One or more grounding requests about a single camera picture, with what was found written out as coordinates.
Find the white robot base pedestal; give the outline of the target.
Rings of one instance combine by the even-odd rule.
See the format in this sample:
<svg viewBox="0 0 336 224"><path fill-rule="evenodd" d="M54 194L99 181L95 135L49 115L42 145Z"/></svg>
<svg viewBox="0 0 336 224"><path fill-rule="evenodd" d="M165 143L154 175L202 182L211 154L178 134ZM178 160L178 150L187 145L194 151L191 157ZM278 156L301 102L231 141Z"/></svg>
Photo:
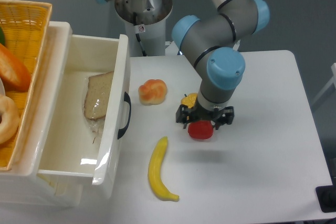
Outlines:
<svg viewBox="0 0 336 224"><path fill-rule="evenodd" d="M165 55L172 0L115 0L114 7L124 23L131 57Z"/></svg>

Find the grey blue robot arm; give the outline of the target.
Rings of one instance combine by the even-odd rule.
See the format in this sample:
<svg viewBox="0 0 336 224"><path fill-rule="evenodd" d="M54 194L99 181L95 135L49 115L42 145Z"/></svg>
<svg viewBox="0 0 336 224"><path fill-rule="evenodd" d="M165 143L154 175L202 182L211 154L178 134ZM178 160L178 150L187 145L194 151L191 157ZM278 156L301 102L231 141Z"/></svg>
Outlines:
<svg viewBox="0 0 336 224"><path fill-rule="evenodd" d="M114 1L115 11L125 25L132 56L164 53L165 22L172 0ZM194 15L181 18L172 29L172 39L201 77L196 102L180 105L176 122L188 125L210 121L215 128L231 124L234 109L228 101L242 80L245 61L232 46L239 39L265 28L270 19L263 0L212 0L217 14L202 21Z"/></svg>

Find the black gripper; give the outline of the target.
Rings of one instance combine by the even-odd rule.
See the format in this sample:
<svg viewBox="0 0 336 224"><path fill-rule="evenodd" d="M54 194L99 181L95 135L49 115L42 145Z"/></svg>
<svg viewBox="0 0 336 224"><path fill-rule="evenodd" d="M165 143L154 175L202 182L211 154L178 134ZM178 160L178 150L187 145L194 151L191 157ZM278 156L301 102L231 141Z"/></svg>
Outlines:
<svg viewBox="0 0 336 224"><path fill-rule="evenodd" d="M222 125L231 125L234 119L234 107L227 106L223 110L215 108L209 111L203 108L200 104L195 104L192 108L181 104L175 114L176 123L182 124L183 129L187 125L197 121L212 121L213 128L218 130Z"/></svg>

